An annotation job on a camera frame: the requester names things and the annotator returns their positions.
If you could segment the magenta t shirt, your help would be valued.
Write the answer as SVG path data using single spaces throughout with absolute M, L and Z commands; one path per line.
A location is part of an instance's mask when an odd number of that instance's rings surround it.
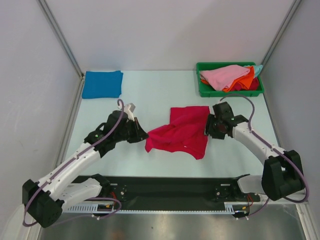
M 172 107 L 169 124 L 148 132 L 145 150 L 163 150 L 170 153 L 184 152 L 196 160 L 203 159 L 208 137 L 205 127 L 210 108 L 208 106 Z

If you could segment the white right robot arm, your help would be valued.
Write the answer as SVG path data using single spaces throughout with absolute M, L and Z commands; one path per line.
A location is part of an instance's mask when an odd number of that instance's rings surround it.
M 262 164 L 261 175 L 244 175 L 230 188 L 231 196 L 242 201 L 249 193 L 264 194 L 270 200 L 287 199 L 289 195 L 306 190 L 300 155 L 286 151 L 263 139 L 253 128 L 252 118 L 234 115 L 227 102 L 213 105 L 207 117 L 204 134 L 223 140 L 226 136 L 244 145 Z

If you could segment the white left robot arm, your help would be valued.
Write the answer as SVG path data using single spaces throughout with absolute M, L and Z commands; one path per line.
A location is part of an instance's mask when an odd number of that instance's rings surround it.
M 24 213 L 43 228 L 50 227 L 70 207 L 83 201 L 107 201 L 107 211 L 118 212 L 122 204 L 115 198 L 106 177 L 94 174 L 82 183 L 72 185 L 80 173 L 113 150 L 117 143 L 139 143 L 149 135 L 138 119 L 128 111 L 113 111 L 84 139 L 77 151 L 57 168 L 38 181 L 27 180 L 22 185 Z

